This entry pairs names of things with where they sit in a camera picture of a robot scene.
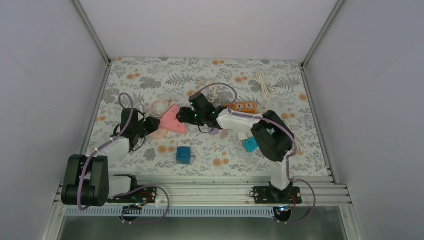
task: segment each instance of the coiled white cable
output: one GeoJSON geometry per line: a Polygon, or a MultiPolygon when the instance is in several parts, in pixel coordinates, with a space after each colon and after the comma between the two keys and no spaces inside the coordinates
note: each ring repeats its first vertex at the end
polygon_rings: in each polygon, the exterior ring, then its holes
{"type": "Polygon", "coordinates": [[[285,125],[288,127],[288,129],[290,129],[290,131],[294,134],[294,141],[296,143],[297,146],[297,152],[301,153],[304,151],[304,149],[306,148],[306,143],[303,140],[303,138],[301,138],[301,136],[299,136],[297,133],[295,133],[295,131],[293,131],[292,125],[290,124],[290,120],[284,120],[285,125]]]}
{"type": "Polygon", "coordinates": [[[275,92],[276,88],[273,86],[267,86],[267,82],[265,81],[265,75],[262,71],[258,71],[253,75],[253,79],[260,84],[260,90],[262,91],[262,96],[264,98],[268,98],[271,96],[272,92],[275,92]]]}
{"type": "MultiPolygon", "coordinates": [[[[207,80],[206,81],[206,85],[210,85],[213,84],[213,82],[211,80],[207,80]]],[[[218,85],[213,85],[207,88],[209,90],[209,102],[213,103],[215,102],[215,100],[219,97],[217,90],[218,90],[218,85]]]]}
{"type": "Polygon", "coordinates": [[[166,100],[164,98],[160,98],[154,101],[150,106],[150,115],[154,118],[160,119],[162,118],[168,110],[175,105],[175,101],[166,100]]]}

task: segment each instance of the wire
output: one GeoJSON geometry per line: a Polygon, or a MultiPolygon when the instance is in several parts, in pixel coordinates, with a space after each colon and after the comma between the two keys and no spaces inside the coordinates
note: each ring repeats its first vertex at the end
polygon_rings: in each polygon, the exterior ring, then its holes
{"type": "Polygon", "coordinates": [[[214,130],[214,128],[212,127],[212,128],[210,129],[210,131],[202,131],[202,130],[200,129],[200,126],[199,126],[199,125],[197,125],[197,128],[199,129],[199,132],[201,132],[202,134],[208,134],[208,133],[210,133],[210,132],[212,132],[212,131],[214,130]]]}
{"type": "Polygon", "coordinates": [[[143,137],[143,143],[139,147],[137,147],[136,149],[133,149],[132,151],[133,152],[138,151],[139,149],[141,149],[145,145],[145,143],[146,143],[146,137],[143,137]]]}
{"type": "MultiPolygon", "coordinates": [[[[297,182],[302,182],[302,183],[304,183],[304,184],[306,184],[309,188],[310,188],[310,190],[311,190],[311,192],[312,192],[312,195],[313,195],[313,205],[312,205],[312,209],[310,210],[310,212],[308,213],[308,215],[306,215],[304,218],[302,218],[302,219],[300,219],[300,220],[297,220],[297,221],[291,221],[291,222],[285,222],[285,224],[296,224],[296,223],[301,223],[301,222],[303,222],[303,221],[305,221],[306,219],[308,219],[309,217],[311,217],[311,215],[312,215],[312,213],[314,213],[314,211],[315,211],[315,207],[316,207],[316,204],[317,204],[317,196],[316,196],[316,194],[315,194],[315,191],[314,191],[314,189],[312,188],[312,186],[307,182],[307,181],[305,181],[305,180],[303,180],[303,179],[301,179],[301,178],[298,178],[298,179],[292,179],[291,177],[290,177],[290,161],[289,161],[289,158],[291,158],[292,156],[294,156],[296,153],[297,153],[297,151],[298,151],[298,147],[297,147],[297,145],[296,145],[296,141],[295,141],[295,138],[289,133],[289,131],[287,131],[287,129],[285,129],[283,126],[281,126],[280,124],[278,124],[277,122],[275,122],[275,121],[273,121],[273,120],[270,120],[270,119],[267,119],[267,118],[264,118],[264,117],[260,117],[260,116],[257,116],[257,115],[254,115],[254,114],[249,114],[249,115],[246,115],[246,114],[241,114],[241,113],[238,113],[238,112],[236,112],[236,111],[232,111],[231,110],[231,108],[230,108],[230,106],[231,105],[233,105],[233,103],[235,103],[236,101],[237,101],[237,92],[236,92],[236,90],[232,87],[232,86],[230,86],[230,85],[228,85],[228,84],[226,84],[226,83],[222,83],[222,82],[219,82],[219,83],[212,83],[211,85],[224,85],[224,86],[226,86],[226,87],[228,87],[228,88],[230,88],[233,92],[234,92],[234,100],[229,104],[229,106],[228,106],[228,112],[230,113],[230,114],[232,114],[232,115],[234,115],[234,116],[238,116],[238,117],[242,117],[242,118],[247,118],[247,119],[259,119],[259,120],[262,120],[262,121],[265,121],[265,122],[267,122],[267,123],[269,123],[269,124],[272,124],[272,125],[274,125],[274,126],[276,126],[277,128],[279,128],[281,131],[283,131],[289,138],[290,138],[290,140],[291,140],[291,142],[292,142],[292,144],[293,144],[293,152],[291,153],[291,154],[289,154],[289,155],[287,155],[286,157],[285,157],[285,159],[286,159],[286,175],[287,175],[287,179],[290,181],[290,182],[292,182],[293,184],[294,183],[297,183],[297,182]]],[[[205,87],[203,87],[202,89],[200,89],[199,90],[199,92],[201,92],[201,91],[203,91],[204,89],[206,89],[206,88],[208,88],[209,87],[209,85],[207,85],[207,86],[205,86],[205,87]]],[[[273,217],[274,218],[274,220],[275,221],[277,221],[277,223],[279,223],[280,221],[278,220],[278,219],[276,219],[275,217],[273,217]]]]}
{"type": "Polygon", "coordinates": [[[134,189],[132,191],[129,191],[127,193],[118,194],[118,195],[115,195],[113,197],[114,198],[117,198],[117,197],[127,196],[127,195],[130,195],[130,194],[136,193],[139,190],[145,189],[145,188],[157,188],[157,189],[160,189],[165,194],[166,199],[168,201],[167,206],[166,206],[165,213],[161,217],[159,217],[158,219],[153,220],[153,221],[135,221],[134,222],[134,221],[127,221],[127,220],[124,219],[124,215],[126,213],[128,213],[129,211],[133,211],[134,210],[134,209],[128,208],[128,209],[125,209],[125,210],[122,211],[122,214],[121,214],[121,217],[120,217],[120,219],[122,220],[122,223],[127,223],[127,224],[142,224],[142,225],[144,225],[144,224],[155,224],[155,223],[158,223],[161,220],[163,220],[168,215],[168,213],[170,212],[170,206],[171,206],[170,196],[168,195],[167,191],[165,191],[165,189],[163,189],[162,187],[157,186],[157,185],[145,185],[145,186],[141,186],[141,187],[136,188],[136,189],[134,189]]]}
{"type": "Polygon", "coordinates": [[[298,147],[297,152],[298,152],[298,153],[303,152],[303,151],[304,151],[304,149],[306,148],[306,143],[305,143],[305,141],[303,140],[303,138],[302,138],[301,136],[299,136],[297,133],[295,133],[295,132],[293,131],[293,127],[292,127],[292,125],[290,124],[290,120],[289,120],[289,119],[285,120],[285,121],[284,121],[284,123],[285,123],[285,125],[288,127],[288,129],[290,129],[290,131],[294,134],[294,140],[296,141],[296,146],[298,147]]]}
{"type": "Polygon", "coordinates": [[[78,184],[78,191],[77,191],[77,193],[76,193],[76,205],[78,206],[78,208],[79,208],[79,210],[81,210],[81,211],[84,211],[84,210],[87,210],[90,206],[85,206],[85,207],[83,207],[82,205],[81,205],[81,194],[82,194],[82,191],[83,191],[83,183],[84,183],[84,177],[86,176],[86,174],[87,174],[87,169],[89,168],[89,164],[90,164],[90,161],[93,159],[93,157],[94,157],[94,155],[96,155],[98,152],[100,152],[102,149],[104,149],[104,148],[106,148],[109,144],[111,144],[111,143],[113,143],[113,142],[115,142],[124,132],[125,132],[125,130],[127,129],[127,127],[128,127],[128,125],[130,125],[130,122],[131,122],[131,119],[132,119],[132,117],[133,117],[133,113],[134,113],[134,102],[133,102],[133,99],[130,97],[130,95],[128,94],[128,93],[126,93],[126,92],[123,92],[123,93],[121,93],[121,94],[119,94],[119,97],[118,97],[118,102],[119,102],[119,105],[122,107],[122,108],[125,108],[124,107],[124,105],[122,104],[122,102],[121,102],[121,97],[123,96],[123,95],[125,95],[128,99],[129,99],[129,102],[130,102],[130,104],[131,104],[131,111],[129,112],[129,117],[128,117],[128,121],[126,121],[126,124],[125,124],[125,126],[123,126],[123,128],[122,128],[122,130],[118,133],[118,135],[116,135],[114,138],[112,138],[111,140],[109,140],[109,141],[107,141],[107,142],[105,142],[105,143],[103,143],[103,145],[101,145],[99,148],[96,148],[96,150],[94,150],[91,154],[90,154],[90,156],[87,158],[87,160],[85,161],[85,164],[84,164],[84,167],[82,168],[82,172],[81,172],[81,176],[79,177],[79,184],[78,184]]]}
{"type": "Polygon", "coordinates": [[[291,200],[293,200],[293,207],[291,209],[295,209],[296,207],[296,199],[293,195],[290,195],[291,200]]]}
{"type": "Polygon", "coordinates": [[[146,204],[148,204],[148,203],[150,202],[150,199],[152,199],[152,195],[151,195],[151,194],[150,194],[150,192],[148,192],[148,191],[140,192],[138,195],[139,195],[139,196],[141,196],[141,195],[143,195],[143,194],[147,195],[146,203],[145,203],[145,205],[146,205],[146,204]]]}
{"type": "Polygon", "coordinates": [[[273,86],[267,86],[267,82],[265,81],[265,75],[262,71],[258,71],[255,75],[253,75],[253,79],[260,84],[260,89],[262,91],[262,96],[267,99],[271,96],[272,92],[275,92],[276,88],[273,86]]]}
{"type": "Polygon", "coordinates": [[[151,106],[150,106],[150,115],[154,118],[160,119],[162,118],[168,111],[169,109],[172,108],[172,106],[175,105],[175,101],[170,101],[170,100],[166,100],[164,98],[160,98],[156,101],[154,101],[151,106]],[[164,105],[165,104],[165,108],[163,109],[158,109],[158,105],[164,105]]]}
{"type": "MultiPolygon", "coordinates": [[[[210,85],[210,84],[212,84],[212,81],[211,80],[207,80],[206,81],[206,85],[210,85]]],[[[217,90],[218,90],[218,86],[216,86],[216,85],[214,85],[214,86],[210,86],[209,87],[209,95],[208,95],[208,97],[209,97],[209,102],[210,103],[213,103],[213,102],[215,102],[215,100],[216,99],[218,99],[218,93],[217,93],[217,90]]]]}

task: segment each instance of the white object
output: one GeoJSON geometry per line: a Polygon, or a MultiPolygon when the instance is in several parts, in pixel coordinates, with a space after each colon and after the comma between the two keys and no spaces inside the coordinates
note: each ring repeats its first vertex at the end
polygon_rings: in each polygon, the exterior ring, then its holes
{"type": "Polygon", "coordinates": [[[295,131],[293,131],[292,125],[290,124],[290,120],[283,120],[285,125],[288,127],[288,129],[290,129],[290,131],[294,134],[294,142],[296,143],[297,146],[297,152],[301,153],[304,151],[304,149],[306,148],[306,143],[303,140],[303,138],[301,136],[299,136],[299,134],[295,133],[295,131]]]}
{"type": "Polygon", "coordinates": [[[251,110],[253,109],[253,104],[252,103],[247,103],[246,104],[246,110],[251,110]]]}
{"type": "Polygon", "coordinates": [[[267,82],[265,81],[265,75],[262,71],[258,71],[253,76],[253,79],[260,84],[260,90],[262,91],[262,96],[264,98],[268,98],[271,96],[272,92],[275,92],[276,88],[273,86],[267,86],[267,82]]]}
{"type": "Polygon", "coordinates": [[[107,162],[114,163],[130,151],[130,141],[121,136],[94,156],[106,156],[107,162]]]}
{"type": "MultiPolygon", "coordinates": [[[[210,84],[213,84],[213,82],[211,80],[207,80],[206,85],[210,85],[210,84]]],[[[209,102],[211,103],[215,102],[215,100],[218,98],[218,93],[217,93],[218,85],[212,85],[208,87],[207,89],[209,90],[209,94],[208,94],[209,102]]]]}
{"type": "Polygon", "coordinates": [[[290,181],[287,179],[286,160],[282,162],[271,161],[271,184],[277,189],[283,191],[287,188],[290,181]]]}
{"type": "Polygon", "coordinates": [[[238,140],[244,141],[248,139],[248,134],[242,131],[237,132],[238,140]]]}
{"type": "Polygon", "coordinates": [[[175,105],[175,101],[169,101],[163,98],[160,98],[154,101],[150,106],[150,115],[154,118],[162,118],[168,110],[175,105]]]}
{"type": "Polygon", "coordinates": [[[130,191],[131,178],[127,176],[109,175],[109,196],[111,198],[118,194],[125,194],[130,191]]]}
{"type": "MultiPolygon", "coordinates": [[[[262,117],[261,114],[244,113],[246,116],[262,117]]],[[[236,132],[250,133],[254,124],[259,123],[259,119],[246,118],[231,115],[228,109],[223,110],[216,119],[222,129],[232,129],[236,132]]]]}

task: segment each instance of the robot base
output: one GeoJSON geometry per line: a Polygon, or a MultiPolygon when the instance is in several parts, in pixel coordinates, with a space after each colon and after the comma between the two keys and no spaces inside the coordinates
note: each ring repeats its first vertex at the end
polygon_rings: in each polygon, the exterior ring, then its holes
{"type": "Polygon", "coordinates": [[[253,197],[255,204],[296,204],[302,203],[301,190],[297,186],[290,186],[280,191],[272,186],[255,186],[253,188],[253,197]]]}

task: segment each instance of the small purple object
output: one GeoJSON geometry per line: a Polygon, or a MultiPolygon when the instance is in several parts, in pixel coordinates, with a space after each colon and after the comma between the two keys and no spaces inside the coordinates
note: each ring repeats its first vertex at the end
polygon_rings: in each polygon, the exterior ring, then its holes
{"type": "Polygon", "coordinates": [[[212,131],[209,132],[209,135],[218,135],[220,133],[221,129],[214,128],[212,131]]]}

